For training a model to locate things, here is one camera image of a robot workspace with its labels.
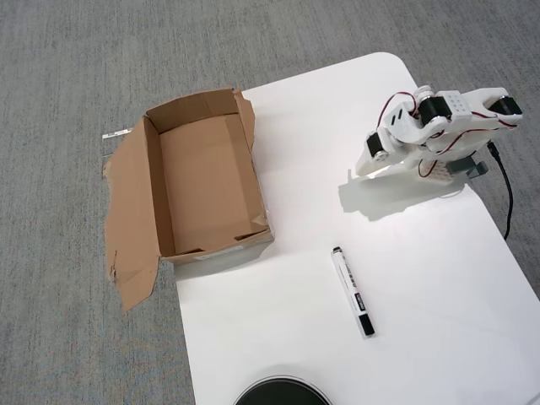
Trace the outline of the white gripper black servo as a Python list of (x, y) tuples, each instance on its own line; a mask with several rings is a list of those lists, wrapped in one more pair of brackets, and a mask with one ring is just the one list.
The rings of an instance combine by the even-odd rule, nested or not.
[(427, 124), (409, 113), (409, 103), (402, 102), (384, 116), (381, 123), (365, 139), (365, 148), (355, 173), (370, 175), (398, 165), (435, 134), (443, 132), (443, 117), (436, 116)]

